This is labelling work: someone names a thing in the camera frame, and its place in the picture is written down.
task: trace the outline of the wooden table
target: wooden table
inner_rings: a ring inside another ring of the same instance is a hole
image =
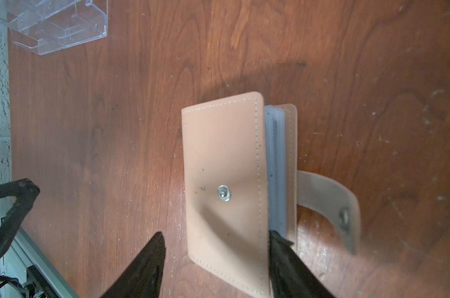
[[[10,44],[24,228],[80,297],[154,232],[162,297],[245,297],[187,257],[180,110],[259,91],[299,112],[298,169],[359,198],[350,256],[299,208],[299,255],[336,297],[450,297],[450,0],[110,1],[107,38]]]

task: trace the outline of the acrylic box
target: acrylic box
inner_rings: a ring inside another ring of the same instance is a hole
[[[0,0],[0,23],[44,55],[107,36],[107,0]]]

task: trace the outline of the snap button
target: snap button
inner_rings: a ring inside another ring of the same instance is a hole
[[[349,232],[349,216],[347,215],[348,212],[348,208],[347,207],[342,207],[339,210],[339,225],[341,227],[341,229],[348,233]]]
[[[230,200],[230,198],[232,197],[230,188],[228,188],[228,186],[226,186],[226,185],[219,186],[217,194],[218,194],[218,197],[224,202],[228,202]]]

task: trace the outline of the leather strap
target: leather strap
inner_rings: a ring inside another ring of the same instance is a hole
[[[333,179],[297,171],[298,205],[326,217],[336,228],[351,254],[359,247],[361,215],[356,196]]]

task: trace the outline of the tan leather wallet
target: tan leather wallet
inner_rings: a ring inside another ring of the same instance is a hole
[[[349,252],[359,245],[357,198],[332,179],[297,171],[297,110],[285,112],[286,236],[297,204],[330,220]],[[188,255],[253,297],[270,297],[264,101],[250,92],[182,110]]]

